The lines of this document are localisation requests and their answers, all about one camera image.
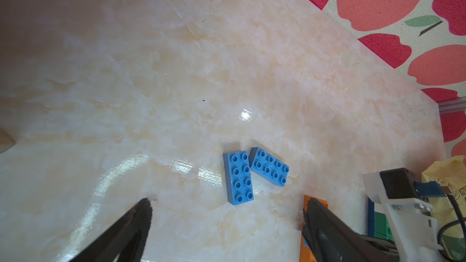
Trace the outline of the green lego brick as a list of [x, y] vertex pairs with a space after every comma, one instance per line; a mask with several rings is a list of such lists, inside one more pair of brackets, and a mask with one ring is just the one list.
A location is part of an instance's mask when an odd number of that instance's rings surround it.
[[374, 213], [374, 237], [394, 242], [393, 234], [384, 213]]

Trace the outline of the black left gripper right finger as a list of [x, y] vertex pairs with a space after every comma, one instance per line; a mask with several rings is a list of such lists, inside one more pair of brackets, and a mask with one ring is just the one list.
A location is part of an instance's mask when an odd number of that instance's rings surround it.
[[351, 230], [318, 199], [310, 199], [307, 207], [309, 219], [309, 244], [318, 262], [323, 262], [320, 233], [325, 232], [333, 245], [333, 262], [388, 262], [382, 251], [370, 245]]

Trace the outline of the orange lego brick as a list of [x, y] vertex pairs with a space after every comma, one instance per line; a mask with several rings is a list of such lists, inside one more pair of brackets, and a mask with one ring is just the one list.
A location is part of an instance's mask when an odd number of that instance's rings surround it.
[[[300, 261], [301, 262], [317, 262], [318, 259], [314, 255], [314, 250], [311, 247], [309, 242], [309, 219], [307, 216], [307, 207], [310, 199], [314, 198], [313, 196], [304, 195], [303, 203], [303, 222], [302, 222], [302, 232], [304, 235], [301, 236], [301, 246], [300, 246]], [[324, 262], [333, 261], [333, 245], [329, 236], [325, 232], [320, 233], [320, 242], [322, 243], [322, 253], [325, 257]]]

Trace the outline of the dark blue lego brick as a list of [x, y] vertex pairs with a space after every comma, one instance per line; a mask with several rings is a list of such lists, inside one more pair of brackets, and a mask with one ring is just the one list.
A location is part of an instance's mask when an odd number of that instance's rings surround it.
[[368, 221], [367, 221], [367, 235], [375, 237], [375, 211], [374, 203], [368, 198]]

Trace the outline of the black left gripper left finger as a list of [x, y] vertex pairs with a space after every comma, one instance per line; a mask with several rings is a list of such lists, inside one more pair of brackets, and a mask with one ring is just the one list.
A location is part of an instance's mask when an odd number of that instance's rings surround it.
[[151, 203], [143, 198], [72, 261], [140, 262], [151, 220]]

